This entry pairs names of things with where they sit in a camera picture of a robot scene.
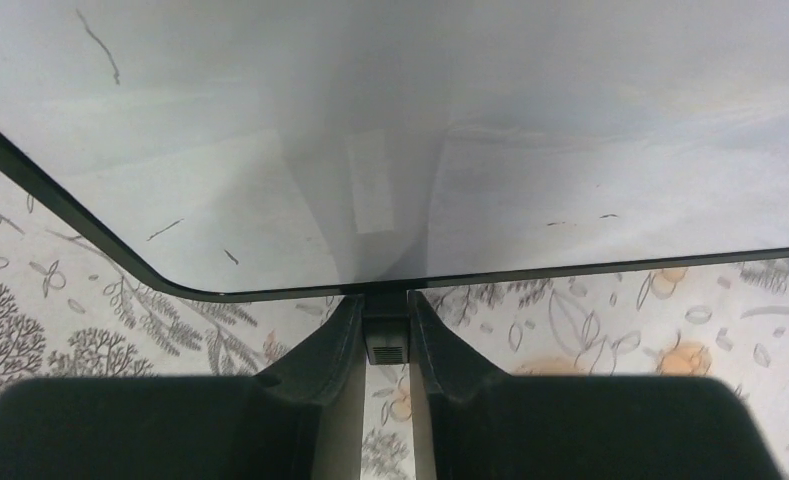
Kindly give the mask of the small black-framed whiteboard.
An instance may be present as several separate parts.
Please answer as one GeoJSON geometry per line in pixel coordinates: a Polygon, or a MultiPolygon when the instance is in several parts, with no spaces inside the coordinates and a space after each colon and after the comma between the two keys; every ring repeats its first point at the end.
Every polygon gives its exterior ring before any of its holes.
{"type": "Polygon", "coordinates": [[[0,1],[0,171],[247,302],[789,257],[789,1],[0,1]]]}

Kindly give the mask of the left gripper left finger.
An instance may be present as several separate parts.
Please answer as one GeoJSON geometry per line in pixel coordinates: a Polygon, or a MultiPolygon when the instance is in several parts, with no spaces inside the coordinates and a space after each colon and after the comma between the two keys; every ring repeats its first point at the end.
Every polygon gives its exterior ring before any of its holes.
{"type": "Polygon", "coordinates": [[[38,378],[0,396],[0,479],[356,479],[357,297],[253,376],[38,378]]]}

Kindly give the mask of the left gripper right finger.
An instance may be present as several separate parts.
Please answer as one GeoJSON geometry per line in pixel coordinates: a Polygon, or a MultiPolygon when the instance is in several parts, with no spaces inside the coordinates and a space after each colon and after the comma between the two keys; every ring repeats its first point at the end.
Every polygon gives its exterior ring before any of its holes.
{"type": "Polygon", "coordinates": [[[701,377],[514,376],[408,296],[419,479],[777,479],[743,402],[701,377]]]}

